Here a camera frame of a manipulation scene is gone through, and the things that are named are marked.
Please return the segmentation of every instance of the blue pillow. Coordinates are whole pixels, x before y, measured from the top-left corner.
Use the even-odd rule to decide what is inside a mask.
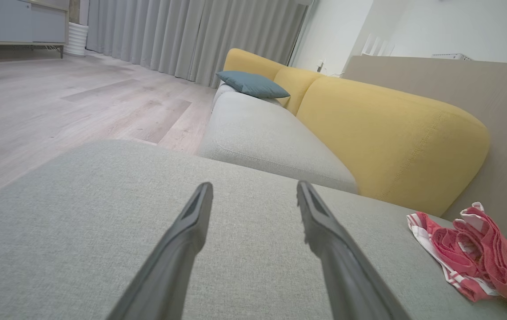
[[[261,75],[242,71],[220,71],[216,74],[237,92],[256,98],[284,98],[290,96],[285,89]]]

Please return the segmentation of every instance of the gray sofa cushion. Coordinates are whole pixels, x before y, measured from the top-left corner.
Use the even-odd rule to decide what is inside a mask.
[[[218,98],[198,155],[357,193],[350,171],[294,115],[241,93]]]
[[[120,140],[77,148],[0,191],[0,318],[105,318],[204,181],[212,213],[183,318],[330,319],[296,180]],[[503,300],[473,304],[446,283],[407,228],[411,210],[315,188],[412,319],[507,319]]]
[[[212,105],[216,105],[216,101],[218,98],[227,92],[237,92],[235,89],[233,89],[230,85],[227,85],[225,82],[220,81],[220,85],[216,91],[216,94],[214,95],[214,99],[212,100]],[[274,105],[278,105],[279,107],[283,107],[283,105],[279,102],[279,100],[275,98],[263,98],[263,101],[267,101],[268,103],[272,103]]]

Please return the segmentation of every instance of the white curtain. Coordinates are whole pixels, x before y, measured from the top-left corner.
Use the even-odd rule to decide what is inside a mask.
[[[296,0],[91,0],[87,48],[217,87],[231,48],[287,64],[306,8]]]

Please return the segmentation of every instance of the upholstery fabric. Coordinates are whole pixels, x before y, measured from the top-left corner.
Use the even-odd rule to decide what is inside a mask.
[[[198,155],[357,193],[350,171],[290,112],[241,93],[218,98]]]
[[[283,89],[291,95],[287,98],[278,99],[279,102],[283,107],[287,108],[289,112],[296,115],[308,87],[320,77],[324,77],[324,75],[314,71],[292,67],[284,67],[279,70],[273,81],[283,87]]]
[[[290,94],[270,79],[243,71],[220,71],[218,77],[237,92],[256,98],[284,98]]]
[[[487,128],[457,107],[334,77],[312,83],[296,116],[350,170],[360,195],[436,216],[490,143]]]
[[[0,318],[105,318],[204,181],[212,213],[183,318],[331,319],[296,180],[120,140],[77,148],[0,191]],[[412,211],[315,188],[412,319],[507,319],[507,302],[471,304],[442,281],[407,230]]]
[[[216,90],[216,94],[214,95],[214,99],[212,100],[212,105],[216,105],[216,101],[218,100],[218,98],[227,92],[237,92],[237,91],[232,87],[230,87],[229,85],[225,84],[225,82],[220,81],[220,86]],[[283,107],[283,105],[281,105],[281,103],[277,99],[263,98],[262,100],[267,101],[268,103],[272,103],[274,105],[278,105],[279,107]]]
[[[228,51],[225,57],[224,71],[236,70],[256,75],[262,75],[267,79],[275,79],[277,72],[285,66],[281,63],[265,59],[245,50],[233,48]]]

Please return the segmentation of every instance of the white planter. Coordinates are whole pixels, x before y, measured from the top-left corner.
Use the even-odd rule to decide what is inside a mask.
[[[68,45],[64,45],[66,55],[85,56],[85,41],[87,40],[87,26],[70,22]]]

